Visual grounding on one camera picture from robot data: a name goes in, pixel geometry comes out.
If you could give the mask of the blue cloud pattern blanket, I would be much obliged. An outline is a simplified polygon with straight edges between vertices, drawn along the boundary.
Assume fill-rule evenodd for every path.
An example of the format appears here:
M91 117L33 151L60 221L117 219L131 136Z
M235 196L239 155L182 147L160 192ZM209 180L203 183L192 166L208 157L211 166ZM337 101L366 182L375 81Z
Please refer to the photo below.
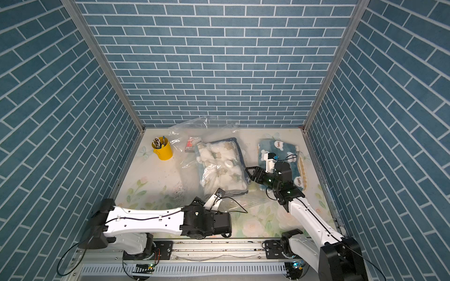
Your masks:
M301 175L297 166L297 154L296 146L287 142L283 142L277 139L262 139L258 144L259 154L259 166L266 168L266 162L263 156L267 152L275 153L280 160L287 159L285 162L289 163L294 185L302 190Z

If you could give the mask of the clear plastic vacuum bag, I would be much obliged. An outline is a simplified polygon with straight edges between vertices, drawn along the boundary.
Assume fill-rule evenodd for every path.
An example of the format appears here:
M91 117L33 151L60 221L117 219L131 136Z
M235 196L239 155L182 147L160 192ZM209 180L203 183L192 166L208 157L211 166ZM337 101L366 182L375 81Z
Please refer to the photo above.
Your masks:
M185 201L203 201L216 192L225 197L221 211L255 207L268 199L246 172L247 145L239 124L218 117L199 117L168 130L173 159Z

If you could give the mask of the orange checkered sunflower blanket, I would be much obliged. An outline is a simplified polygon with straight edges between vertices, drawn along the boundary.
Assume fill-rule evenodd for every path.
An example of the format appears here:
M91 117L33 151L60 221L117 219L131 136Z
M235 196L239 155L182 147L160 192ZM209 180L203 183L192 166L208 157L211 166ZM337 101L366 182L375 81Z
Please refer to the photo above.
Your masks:
M306 191L308 188L307 163L311 161L309 155L304 154L299 146L296 146L297 166L301 175L302 190Z

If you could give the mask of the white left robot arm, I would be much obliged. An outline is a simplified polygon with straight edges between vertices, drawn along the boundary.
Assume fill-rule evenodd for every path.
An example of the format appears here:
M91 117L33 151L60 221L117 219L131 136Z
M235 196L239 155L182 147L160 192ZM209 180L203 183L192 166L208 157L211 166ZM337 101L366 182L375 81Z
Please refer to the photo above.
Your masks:
M217 196L207 202L197 197L187 206L170 210L135 210L105 199L90 218L79 248L110 247L129 255L150 256L154 251L154 233L196 240L214 235L227 238L232 234L232 219L229 213L218 210L220 202Z

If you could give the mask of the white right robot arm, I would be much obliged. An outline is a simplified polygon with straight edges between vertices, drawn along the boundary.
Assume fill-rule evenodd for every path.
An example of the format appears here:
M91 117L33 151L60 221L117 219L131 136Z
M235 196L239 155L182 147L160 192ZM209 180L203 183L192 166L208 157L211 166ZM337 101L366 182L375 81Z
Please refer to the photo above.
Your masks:
M278 203L303 226L308 236L295 229L282 234L282 252L299 256L321 281L367 281L361 247L354 238L335 231L310 205L296 187L289 163L275 162L268 172L259 166L246 167L250 179L273 191Z

